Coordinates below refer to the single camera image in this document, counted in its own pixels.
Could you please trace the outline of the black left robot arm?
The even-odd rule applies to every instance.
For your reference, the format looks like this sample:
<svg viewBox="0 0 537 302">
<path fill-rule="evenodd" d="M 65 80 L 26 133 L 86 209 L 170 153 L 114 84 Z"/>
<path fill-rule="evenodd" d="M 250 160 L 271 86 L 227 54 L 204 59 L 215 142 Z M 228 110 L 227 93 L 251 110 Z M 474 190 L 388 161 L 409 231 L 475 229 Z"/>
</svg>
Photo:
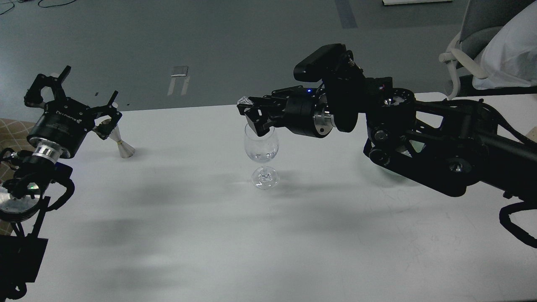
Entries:
<svg viewBox="0 0 537 302">
<path fill-rule="evenodd" d="M 39 237 L 44 216 L 75 192 L 73 169 L 60 160 L 72 159 L 89 132 L 106 140 L 122 117 L 115 107 L 117 91 L 97 107 L 68 97 L 62 84 L 70 71 L 66 66 L 58 76 L 38 74 L 23 98 L 27 107 L 43 110 L 26 137 L 33 150 L 1 152 L 1 162 L 15 168 L 1 184 L 1 220 L 15 232 L 1 236 L 2 302 L 22 298 L 35 282 L 48 244 Z"/>
</svg>

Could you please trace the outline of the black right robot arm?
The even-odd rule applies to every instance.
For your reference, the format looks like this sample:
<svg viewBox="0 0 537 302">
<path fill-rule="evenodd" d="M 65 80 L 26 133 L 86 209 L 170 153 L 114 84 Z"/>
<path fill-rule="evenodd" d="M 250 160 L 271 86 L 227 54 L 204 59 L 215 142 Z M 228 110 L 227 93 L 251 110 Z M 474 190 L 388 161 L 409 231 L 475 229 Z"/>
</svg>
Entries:
<svg viewBox="0 0 537 302">
<path fill-rule="evenodd" d="M 535 210 L 536 143 L 516 131 L 483 99 L 418 101 L 391 77 L 366 77 L 344 44 L 328 44 L 294 67 L 294 78 L 318 88 L 292 86 L 237 103 L 251 130 L 271 128 L 326 137 L 333 128 L 352 132 L 364 113 L 368 139 L 364 154 L 378 166 L 451 197 L 483 182 L 520 202 L 499 211 L 500 224 L 530 247 L 536 239 L 511 220 Z"/>
</svg>

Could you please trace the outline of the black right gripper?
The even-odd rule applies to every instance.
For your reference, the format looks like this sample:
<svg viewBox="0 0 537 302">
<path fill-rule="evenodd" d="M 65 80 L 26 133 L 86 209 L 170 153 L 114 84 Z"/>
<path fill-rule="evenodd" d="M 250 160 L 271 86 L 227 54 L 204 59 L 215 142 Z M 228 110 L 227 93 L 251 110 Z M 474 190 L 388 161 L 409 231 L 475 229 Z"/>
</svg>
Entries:
<svg viewBox="0 0 537 302">
<path fill-rule="evenodd" d="M 314 88 L 292 86 L 249 98 L 254 103 L 252 108 L 237 109 L 259 137 L 268 134 L 270 128 L 287 128 L 297 135 L 324 138 L 335 128 L 322 89 L 318 92 Z"/>
</svg>

